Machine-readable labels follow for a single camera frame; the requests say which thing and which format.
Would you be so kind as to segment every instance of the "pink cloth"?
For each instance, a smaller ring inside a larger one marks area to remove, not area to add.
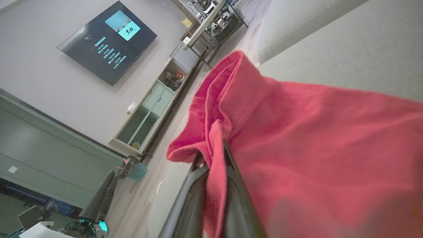
[[[167,153],[204,155],[210,237],[222,231],[222,141],[270,237],[423,237],[423,104],[277,82],[233,52],[205,78]]]

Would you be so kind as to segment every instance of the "tv screen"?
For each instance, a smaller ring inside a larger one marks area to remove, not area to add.
[[[156,34],[118,1],[58,49],[114,85],[155,38]]]

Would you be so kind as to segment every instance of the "white light switch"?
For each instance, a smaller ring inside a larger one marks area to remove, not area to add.
[[[14,174],[14,173],[16,173],[16,171],[18,171],[18,168],[15,167],[15,166],[12,166],[12,167],[9,168],[8,171],[11,172],[12,174]]]

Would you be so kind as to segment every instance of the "beige sofa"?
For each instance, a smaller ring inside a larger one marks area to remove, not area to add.
[[[273,0],[260,71],[423,102],[422,0]]]

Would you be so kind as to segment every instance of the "green door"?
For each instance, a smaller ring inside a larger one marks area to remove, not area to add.
[[[0,177],[83,208],[123,159],[0,95]]]

